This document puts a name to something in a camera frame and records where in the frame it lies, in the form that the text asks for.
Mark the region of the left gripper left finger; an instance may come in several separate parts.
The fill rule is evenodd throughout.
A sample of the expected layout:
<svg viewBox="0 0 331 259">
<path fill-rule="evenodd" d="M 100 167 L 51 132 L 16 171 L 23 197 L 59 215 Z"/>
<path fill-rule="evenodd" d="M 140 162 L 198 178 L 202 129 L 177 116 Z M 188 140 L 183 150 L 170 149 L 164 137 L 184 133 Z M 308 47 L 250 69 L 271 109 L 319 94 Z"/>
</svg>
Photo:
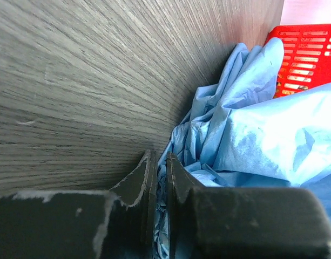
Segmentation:
<svg viewBox="0 0 331 259">
<path fill-rule="evenodd" d="M 152 258 L 157 161 L 147 151 L 109 190 L 0 197 L 0 258 Z"/>
</svg>

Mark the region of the light blue folding umbrella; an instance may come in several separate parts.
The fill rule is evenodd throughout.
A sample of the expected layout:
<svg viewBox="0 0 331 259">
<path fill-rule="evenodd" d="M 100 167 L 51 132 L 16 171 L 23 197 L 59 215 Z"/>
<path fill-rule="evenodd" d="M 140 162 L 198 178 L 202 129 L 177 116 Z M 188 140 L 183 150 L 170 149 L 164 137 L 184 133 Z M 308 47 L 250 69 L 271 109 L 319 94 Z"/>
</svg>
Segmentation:
<svg viewBox="0 0 331 259">
<path fill-rule="evenodd" d="M 283 43 L 236 45 L 199 87 L 158 161 L 154 258 L 169 257 L 166 157 L 207 187 L 304 187 L 331 220 L 331 83 L 275 98 Z"/>
</svg>

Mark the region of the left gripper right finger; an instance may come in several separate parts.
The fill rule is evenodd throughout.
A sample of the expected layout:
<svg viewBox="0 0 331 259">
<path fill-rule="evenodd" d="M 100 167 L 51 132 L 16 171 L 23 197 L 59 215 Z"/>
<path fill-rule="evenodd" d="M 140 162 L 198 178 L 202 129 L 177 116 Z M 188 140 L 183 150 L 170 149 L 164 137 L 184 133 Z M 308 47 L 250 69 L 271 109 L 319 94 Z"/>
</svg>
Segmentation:
<svg viewBox="0 0 331 259">
<path fill-rule="evenodd" d="M 310 191 L 206 187 L 167 155 L 170 258 L 331 258 L 331 222 Z"/>
</svg>

